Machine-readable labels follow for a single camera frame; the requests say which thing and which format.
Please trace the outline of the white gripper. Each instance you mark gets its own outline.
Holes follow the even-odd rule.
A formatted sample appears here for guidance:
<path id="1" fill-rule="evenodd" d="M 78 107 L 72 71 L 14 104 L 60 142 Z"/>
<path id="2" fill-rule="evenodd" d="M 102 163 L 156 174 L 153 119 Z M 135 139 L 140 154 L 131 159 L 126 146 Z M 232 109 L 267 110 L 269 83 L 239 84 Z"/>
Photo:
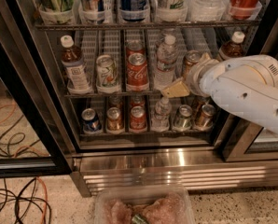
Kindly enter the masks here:
<path id="1" fill-rule="evenodd" d="M 204 52 L 200 62 L 194 64 L 188 72 L 186 83 L 182 77 L 176 79 L 173 83 L 165 87 L 161 94 L 167 98 L 180 98 L 190 95 L 192 92 L 195 95 L 208 97 L 200 88 L 200 81 L 203 75 L 212 67 L 218 64 L 218 60 L 211 59 L 208 52 Z"/>

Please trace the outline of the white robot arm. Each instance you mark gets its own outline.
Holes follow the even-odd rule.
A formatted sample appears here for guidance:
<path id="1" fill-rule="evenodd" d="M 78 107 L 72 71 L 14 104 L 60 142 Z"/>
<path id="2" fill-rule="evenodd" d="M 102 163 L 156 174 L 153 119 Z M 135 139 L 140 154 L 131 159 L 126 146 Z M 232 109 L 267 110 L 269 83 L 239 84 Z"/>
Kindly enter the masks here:
<path id="1" fill-rule="evenodd" d="M 170 98 L 194 93 L 210 97 L 230 114 L 278 134 L 278 61 L 253 55 L 220 62 L 205 59 L 161 93 Z"/>

